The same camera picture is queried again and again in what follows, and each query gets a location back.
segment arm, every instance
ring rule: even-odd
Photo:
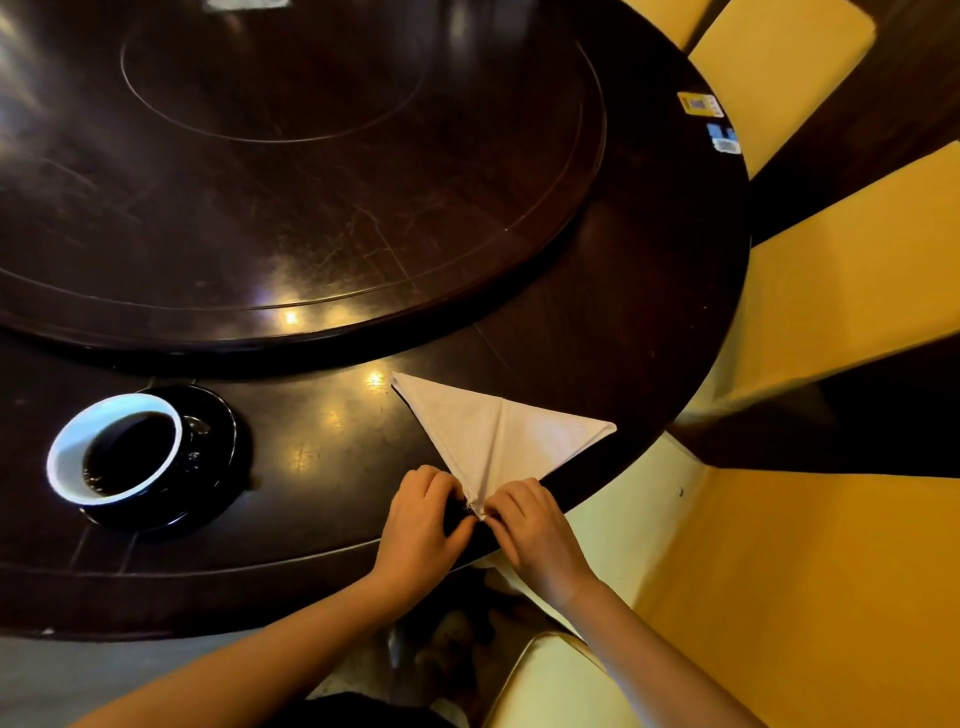
[[[506,484],[485,509],[516,573],[569,619],[641,719],[663,728],[763,725],[594,575],[557,501],[535,479]]]
[[[341,592],[82,718],[81,728],[257,726],[320,683],[362,637],[401,617],[450,571],[476,519],[443,532],[459,484],[423,466],[403,478],[373,571]]]

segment hand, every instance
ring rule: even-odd
[[[475,516],[464,518],[449,538],[444,535],[444,507],[451,493],[464,499],[453,475],[422,465],[403,477],[390,504],[371,579],[385,587],[397,617],[443,581],[470,541]]]
[[[597,582],[563,511],[535,478],[501,486],[484,511],[516,573],[558,612]]]

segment black saucer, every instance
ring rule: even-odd
[[[229,405],[203,387],[174,384],[141,392],[170,402],[194,430],[194,467],[163,492],[87,506],[84,514],[104,527],[141,533],[209,522],[240,492],[235,486],[245,461],[243,428]]]

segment white cloth napkin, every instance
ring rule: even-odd
[[[394,374],[394,388],[464,487],[473,511],[511,480],[540,479],[616,425]]]

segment coffee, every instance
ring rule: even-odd
[[[137,412],[105,428],[84,455],[84,482],[102,496],[134,488],[163,465],[177,429],[169,415]]]

